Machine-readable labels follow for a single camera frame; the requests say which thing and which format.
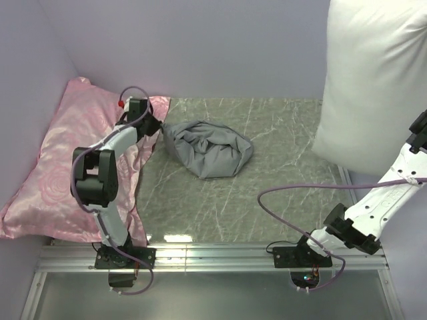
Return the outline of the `grey pillowcase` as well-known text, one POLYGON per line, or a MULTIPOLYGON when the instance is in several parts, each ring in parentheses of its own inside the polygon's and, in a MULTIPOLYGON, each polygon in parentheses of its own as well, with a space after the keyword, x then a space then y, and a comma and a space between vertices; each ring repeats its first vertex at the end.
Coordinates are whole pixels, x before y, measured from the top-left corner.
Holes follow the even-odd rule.
POLYGON ((165 149, 200 179, 236 176, 254 154, 249 138, 211 121, 162 125, 165 149))

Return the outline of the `white pillow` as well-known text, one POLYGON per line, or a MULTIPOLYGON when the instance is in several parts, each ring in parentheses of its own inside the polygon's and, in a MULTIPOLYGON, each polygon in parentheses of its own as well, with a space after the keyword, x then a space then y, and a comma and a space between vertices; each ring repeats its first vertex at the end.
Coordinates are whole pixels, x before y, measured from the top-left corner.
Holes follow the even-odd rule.
POLYGON ((382 175, 425 109, 426 2, 331 1, 314 153, 382 175))

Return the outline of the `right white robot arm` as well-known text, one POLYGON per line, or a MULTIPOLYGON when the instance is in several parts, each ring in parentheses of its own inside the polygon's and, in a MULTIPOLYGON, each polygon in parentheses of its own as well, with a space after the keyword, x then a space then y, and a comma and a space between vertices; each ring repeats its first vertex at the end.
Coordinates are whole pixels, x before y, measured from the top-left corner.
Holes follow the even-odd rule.
POLYGON ((307 267, 344 247, 369 255, 379 250, 387 222, 426 185, 426 112, 411 124, 410 132, 395 162, 359 202, 349 208, 336 205, 323 228, 300 238, 294 249, 297 264, 307 267))

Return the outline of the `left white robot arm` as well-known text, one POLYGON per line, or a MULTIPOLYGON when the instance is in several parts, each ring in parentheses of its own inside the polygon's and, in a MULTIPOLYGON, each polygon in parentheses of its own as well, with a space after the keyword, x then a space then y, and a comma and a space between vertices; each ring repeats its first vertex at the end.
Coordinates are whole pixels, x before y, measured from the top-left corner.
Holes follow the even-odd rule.
POLYGON ((126 268, 137 259, 115 203, 119 191, 116 162, 142 138, 159 131, 161 121, 154 117, 149 99, 130 98, 119 104, 127 111, 113 131, 96 144, 73 151, 71 194, 81 209, 95 218, 101 233, 100 258, 126 268))

